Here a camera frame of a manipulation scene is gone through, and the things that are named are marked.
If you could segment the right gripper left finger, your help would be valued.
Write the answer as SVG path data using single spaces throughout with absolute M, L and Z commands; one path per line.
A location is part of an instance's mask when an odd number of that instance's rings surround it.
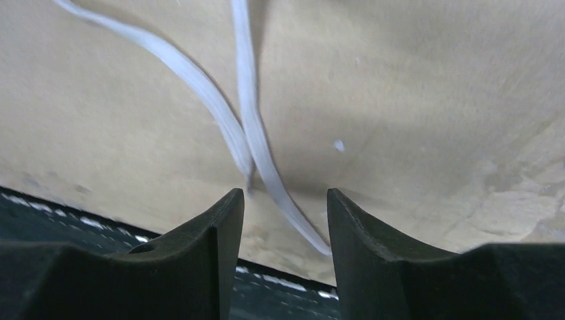
M 1 318 L 228 319 L 244 208 L 233 189 L 126 253 L 3 240 Z

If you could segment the white shoelace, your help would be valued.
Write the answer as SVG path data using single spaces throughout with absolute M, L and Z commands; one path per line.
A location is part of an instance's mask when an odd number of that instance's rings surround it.
M 231 156 L 252 185 L 255 170 L 279 210 L 290 224 L 320 253 L 329 256 L 330 245 L 295 204 L 271 155 L 267 134 L 259 111 L 258 81 L 248 1 L 232 1 L 235 33 L 238 98 L 241 116 L 237 118 L 227 99 L 212 79 L 184 53 L 163 38 L 106 15 L 90 11 L 72 1 L 58 1 L 70 14 L 96 23 L 147 50 L 162 61 L 201 99 L 216 121 Z

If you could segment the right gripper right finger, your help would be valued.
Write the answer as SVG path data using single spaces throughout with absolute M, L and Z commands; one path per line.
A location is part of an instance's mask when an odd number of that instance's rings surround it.
M 338 189 L 326 194 L 343 319 L 563 319 L 564 245 L 419 241 Z

